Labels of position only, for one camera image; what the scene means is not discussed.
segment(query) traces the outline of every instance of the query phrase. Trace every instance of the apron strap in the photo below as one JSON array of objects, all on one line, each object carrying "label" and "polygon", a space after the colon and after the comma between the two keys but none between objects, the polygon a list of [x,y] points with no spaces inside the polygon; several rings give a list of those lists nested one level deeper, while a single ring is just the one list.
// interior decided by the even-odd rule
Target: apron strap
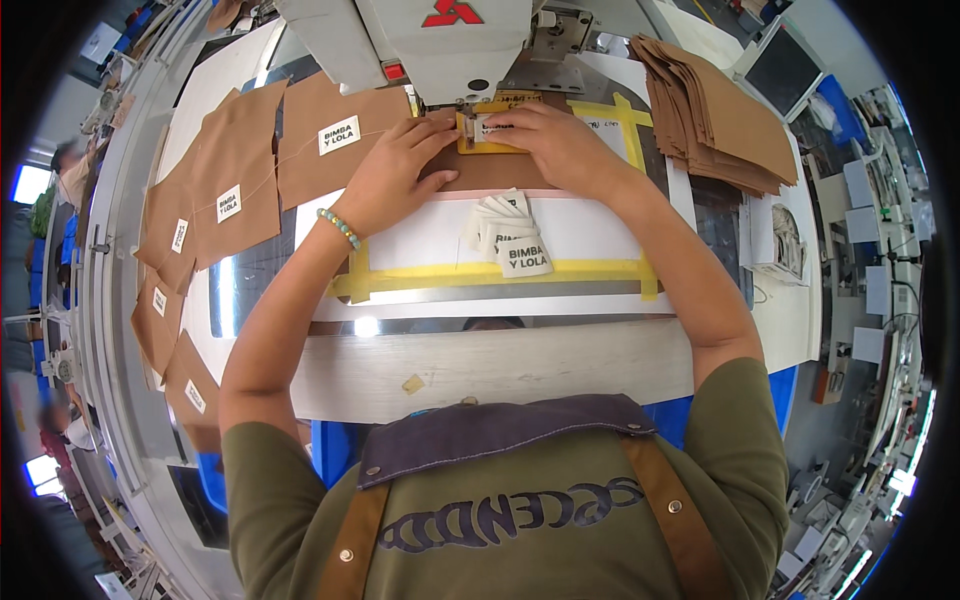
[{"label": "apron strap", "polygon": [[320,577],[317,598],[362,600],[390,482],[353,493]]},{"label": "apron strap", "polygon": [[677,567],[686,600],[733,598],[713,536],[653,436],[620,438]]}]

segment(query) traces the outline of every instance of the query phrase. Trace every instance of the window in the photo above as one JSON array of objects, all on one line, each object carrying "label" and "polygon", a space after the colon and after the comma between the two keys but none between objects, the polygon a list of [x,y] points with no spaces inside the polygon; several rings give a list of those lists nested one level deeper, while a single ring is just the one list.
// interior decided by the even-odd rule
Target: window
[{"label": "window", "polygon": [[66,502],[63,485],[57,479],[58,466],[57,459],[45,454],[37,456],[32,461],[27,461],[27,474],[30,476],[31,485],[34,486],[34,495],[53,493]]},{"label": "window", "polygon": [[36,197],[50,187],[50,170],[21,165],[16,177],[13,201],[21,204],[36,204]]}]

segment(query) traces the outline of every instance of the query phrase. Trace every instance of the stack of brown fabric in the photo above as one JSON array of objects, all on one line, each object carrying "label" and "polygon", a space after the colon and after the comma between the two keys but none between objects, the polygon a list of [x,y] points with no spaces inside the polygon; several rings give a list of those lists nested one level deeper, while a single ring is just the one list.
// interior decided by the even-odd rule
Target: stack of brown fabric
[{"label": "stack of brown fabric", "polygon": [[678,168],[758,198],[797,183],[793,149],[770,109],[676,46],[634,36],[630,47],[647,65],[657,147]]}]

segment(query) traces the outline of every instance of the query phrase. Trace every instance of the hand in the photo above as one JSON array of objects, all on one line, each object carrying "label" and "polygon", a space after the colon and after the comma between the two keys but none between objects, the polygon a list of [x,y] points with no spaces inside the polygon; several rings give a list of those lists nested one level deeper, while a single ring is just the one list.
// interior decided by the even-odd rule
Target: hand
[{"label": "hand", "polygon": [[544,179],[578,196],[606,203],[624,183],[642,176],[578,117],[545,104],[524,103],[486,124],[512,126],[488,132],[486,139],[529,151]]},{"label": "hand", "polygon": [[453,119],[406,119],[377,140],[347,189],[330,208],[360,239],[390,228],[420,208],[456,171],[437,171],[417,181],[428,160],[459,134]]}]

